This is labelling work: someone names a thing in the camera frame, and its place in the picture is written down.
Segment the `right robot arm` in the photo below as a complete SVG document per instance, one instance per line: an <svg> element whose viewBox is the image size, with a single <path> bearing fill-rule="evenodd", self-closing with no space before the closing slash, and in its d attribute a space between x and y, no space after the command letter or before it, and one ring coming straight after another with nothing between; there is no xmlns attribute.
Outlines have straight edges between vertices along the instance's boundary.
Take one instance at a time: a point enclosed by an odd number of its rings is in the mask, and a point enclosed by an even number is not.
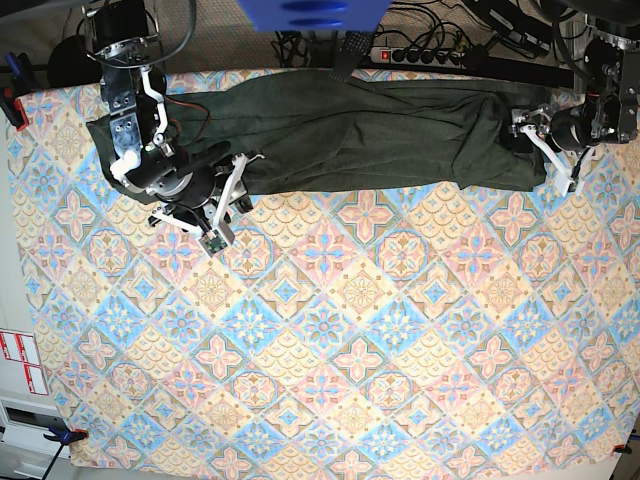
<svg viewBox="0 0 640 480"><path fill-rule="evenodd" d="M106 1L83 11L86 55L100 64L105 132L94 131L106 181L154 208L150 226L173 225L213 256L233 244L230 210L253 205L243 174L253 158L228 142L191 153L170 119L166 80L150 50L160 45L157 20L142 1Z"/></svg>

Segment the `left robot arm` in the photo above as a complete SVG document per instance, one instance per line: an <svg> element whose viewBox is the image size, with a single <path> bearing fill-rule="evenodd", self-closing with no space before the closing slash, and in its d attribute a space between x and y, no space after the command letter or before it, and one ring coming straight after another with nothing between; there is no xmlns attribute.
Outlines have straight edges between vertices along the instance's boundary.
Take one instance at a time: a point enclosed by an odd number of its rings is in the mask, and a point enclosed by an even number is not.
<svg viewBox="0 0 640 480"><path fill-rule="evenodd" d="M637 138L639 113L639 3L637 1L533 1L551 22L554 45L565 64L586 86L582 104L549 114L546 104L512 111L512 135L527 137L556 168L558 193L580 194L581 167L600 144L627 144ZM595 37L579 67L560 31L561 15L586 16Z"/></svg>

